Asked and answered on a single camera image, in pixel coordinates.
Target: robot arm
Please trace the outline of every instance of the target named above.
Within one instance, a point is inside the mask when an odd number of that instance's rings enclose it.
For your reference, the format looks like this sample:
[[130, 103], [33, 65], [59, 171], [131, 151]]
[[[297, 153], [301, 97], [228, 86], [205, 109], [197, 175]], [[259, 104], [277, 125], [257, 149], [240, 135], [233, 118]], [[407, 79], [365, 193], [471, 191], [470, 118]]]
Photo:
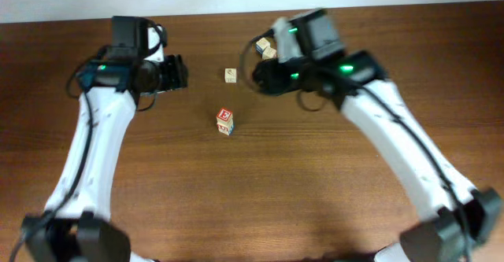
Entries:
[[500, 197], [492, 189], [479, 192], [450, 164], [369, 53], [347, 55], [322, 9], [280, 18], [272, 31], [279, 59], [257, 65], [252, 80], [258, 91], [315, 91], [333, 101], [380, 151], [417, 209], [421, 222], [375, 261], [451, 262], [488, 239]]
[[90, 60], [76, 72], [83, 93], [61, 178], [44, 215], [23, 221], [21, 242], [35, 261], [153, 262], [134, 254], [128, 236], [109, 223], [113, 174], [140, 95], [186, 87], [187, 70], [180, 56], [164, 57], [167, 37], [160, 25], [139, 17], [112, 22], [106, 59]]
[[[441, 154], [434, 142], [427, 136], [401, 99], [397, 87], [391, 81], [374, 80], [366, 88], [380, 96], [428, 147], [452, 187], [463, 203], [473, 199], [471, 191], [476, 188], [461, 175]], [[436, 173], [425, 152], [412, 137], [398, 125], [384, 108], [362, 90], [356, 96], [347, 96], [341, 106], [341, 113], [368, 137], [391, 167], [403, 188], [417, 209], [422, 222], [438, 216], [443, 207], [455, 210], [457, 206], [443, 189], [443, 182]]]

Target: wire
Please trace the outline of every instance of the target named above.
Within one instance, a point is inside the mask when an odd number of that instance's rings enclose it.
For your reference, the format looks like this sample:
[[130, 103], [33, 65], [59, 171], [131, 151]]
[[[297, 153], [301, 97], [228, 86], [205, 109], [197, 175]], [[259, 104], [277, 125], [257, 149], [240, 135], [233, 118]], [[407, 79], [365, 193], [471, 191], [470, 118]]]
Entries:
[[38, 231], [44, 228], [52, 219], [54, 219], [54, 217], [56, 217], [57, 212], [61, 210], [61, 208], [63, 208], [63, 206], [65, 206], [66, 203], [68, 203], [70, 198], [72, 198], [73, 194], [75, 193], [77, 186], [79, 185], [79, 181], [83, 174], [84, 167], [86, 166], [87, 155], [89, 154], [89, 149], [91, 147], [91, 139], [93, 135], [93, 111], [91, 110], [91, 103], [89, 101], [89, 97], [87, 96], [86, 92], [82, 87], [82, 84], [79, 85], [81, 90], [83, 91], [83, 96], [87, 104], [87, 111], [89, 113], [89, 121], [88, 121], [89, 132], [87, 133], [86, 143], [84, 145], [83, 155], [82, 159], [80, 160], [80, 165], [79, 169], [77, 170], [76, 177], [73, 179], [73, 183], [70, 186], [70, 190], [63, 197], [61, 203], [54, 210], [43, 216], [39, 222], [37, 222], [34, 226], [30, 227], [28, 231], [26, 231], [20, 236], [20, 238], [16, 242], [16, 245], [13, 247], [12, 252], [10, 253], [9, 262], [14, 262], [16, 260], [16, 255], [19, 253], [19, 250], [21, 249], [23, 244], [26, 241], [30, 240]]
[[72, 81], [76, 78], [77, 76], [77, 73], [79, 73], [83, 67], [89, 62], [89, 61], [92, 61], [94, 59], [102, 59], [104, 56], [105, 56], [105, 53], [106, 53], [106, 50], [109, 48], [109, 45], [106, 45], [106, 46], [102, 46], [98, 52], [96, 53], [96, 55], [94, 56], [91, 56], [91, 57], [88, 57], [85, 61], [81, 62], [79, 65], [77, 65], [77, 67], [73, 70], [71, 76], [69, 77], [69, 79], [66, 81], [66, 84], [65, 84], [65, 91], [66, 91], [66, 94], [70, 97], [70, 98], [75, 98], [75, 99], [78, 99], [79, 98], [79, 95], [76, 95], [76, 94], [72, 94], [71, 90], [70, 90], [70, 87], [72, 86]]
[[161, 31], [161, 30], [159, 30], [159, 27], [158, 27], [158, 26], [161, 26], [161, 25], [160, 25], [160, 24], [156, 24], [156, 23], [155, 23], [154, 21], [152, 21], [152, 20], [149, 20], [149, 19], [146, 19], [146, 18], [143, 18], [143, 19], [145, 19], [145, 20], [146, 20], [147, 24], [148, 24], [149, 26], [151, 26], [151, 27], [152, 27], [152, 28], [156, 31], [157, 35], [159, 36], [159, 42], [157, 42], [157, 45], [156, 45], [156, 46], [154, 46], [154, 47], [152, 47], [152, 48], [151, 48], [151, 49], [149, 49], [149, 51], [148, 51], [147, 56], [150, 56], [150, 55], [152, 55], [152, 54], [155, 54], [155, 53], [158, 51], [158, 49], [159, 49], [159, 47], [160, 47], [161, 45], [163, 45], [163, 47], [165, 47], [165, 46], [166, 46], [166, 44], [163, 42], [163, 34], [162, 34], [162, 31]]
[[298, 103], [299, 107], [307, 112], [311, 112], [311, 113], [315, 113], [315, 112], [318, 112], [320, 111], [321, 109], [323, 109], [325, 107], [325, 105], [328, 103], [328, 99], [327, 98], [324, 98], [323, 101], [322, 101], [322, 104], [320, 107], [316, 108], [316, 109], [311, 109], [311, 108], [308, 108], [305, 103], [302, 101], [302, 93], [304, 93], [305, 91], [303, 90], [299, 90], [298, 93], [296, 94], [296, 102]]
[[259, 35], [253, 39], [251, 39], [246, 45], [245, 48], [243, 48], [242, 54], [239, 55], [239, 74], [242, 75], [243, 79], [245, 80], [245, 84], [254, 92], [258, 92], [258, 89], [256, 88], [255, 84], [253, 84], [250, 79], [247, 77], [245, 73], [245, 63], [246, 63], [246, 55], [248, 54], [250, 48], [260, 39], [264, 37], [271, 37], [273, 36], [274, 31], [273, 29], [269, 29], [268, 31], [264, 32], [262, 35]]
[[154, 98], [152, 99], [152, 102], [150, 103], [150, 105], [148, 105], [147, 107], [143, 108], [143, 109], [137, 109], [136, 111], [137, 112], [145, 112], [149, 109], [152, 109], [152, 107], [154, 107], [154, 104], [156, 104], [156, 99], [158, 98], [158, 93], [157, 92], [154, 92]]

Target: wooden block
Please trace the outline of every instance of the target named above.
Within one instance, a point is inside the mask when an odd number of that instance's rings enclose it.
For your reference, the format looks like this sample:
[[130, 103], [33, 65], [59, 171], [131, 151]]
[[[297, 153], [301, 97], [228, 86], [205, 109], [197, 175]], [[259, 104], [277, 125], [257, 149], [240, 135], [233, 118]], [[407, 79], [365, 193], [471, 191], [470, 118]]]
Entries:
[[258, 53], [262, 54], [264, 51], [271, 46], [271, 43], [266, 39], [262, 38], [255, 43], [255, 49]]
[[233, 112], [229, 109], [222, 108], [217, 114], [217, 123], [230, 127], [229, 123], [233, 121]]
[[272, 58], [275, 58], [276, 57], [276, 50], [271, 48], [271, 47], [267, 47], [265, 52], [262, 53], [262, 60], [267, 60], [267, 59], [272, 59]]
[[226, 83], [236, 83], [236, 68], [226, 68], [224, 71]]
[[235, 129], [235, 124], [233, 123], [233, 119], [231, 119], [227, 125], [217, 123], [217, 128], [219, 128], [220, 133], [230, 135], [233, 132], [233, 129]]

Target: brown wooden surface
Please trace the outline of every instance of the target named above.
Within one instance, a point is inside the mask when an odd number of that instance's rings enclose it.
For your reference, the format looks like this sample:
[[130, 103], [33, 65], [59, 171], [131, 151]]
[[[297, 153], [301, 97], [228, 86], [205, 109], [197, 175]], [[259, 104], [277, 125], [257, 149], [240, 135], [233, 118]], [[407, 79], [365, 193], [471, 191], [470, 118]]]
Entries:
[[[307, 113], [293, 94], [270, 98], [224, 83], [246, 41], [294, 13], [155, 18], [190, 84], [138, 113], [124, 138], [112, 221], [137, 253], [300, 260], [379, 249], [417, 222], [390, 169], [331, 105]], [[503, 195], [504, 2], [330, 14], [350, 51], [368, 49], [389, 70], [447, 158]], [[110, 40], [109, 20], [0, 25], [0, 260], [24, 214], [42, 211], [65, 163], [78, 112], [65, 81]], [[222, 106], [235, 114], [231, 137], [217, 131]], [[502, 260], [502, 245], [501, 221], [475, 260]]]

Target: green led light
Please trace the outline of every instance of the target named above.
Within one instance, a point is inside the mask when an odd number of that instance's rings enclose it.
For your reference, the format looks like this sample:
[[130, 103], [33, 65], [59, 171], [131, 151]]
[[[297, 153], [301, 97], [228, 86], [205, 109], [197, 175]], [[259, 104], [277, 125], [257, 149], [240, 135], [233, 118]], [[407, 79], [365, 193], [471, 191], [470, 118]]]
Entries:
[[341, 65], [339, 67], [339, 69], [343, 72], [343, 73], [350, 73], [354, 70], [354, 66], [352, 65]]

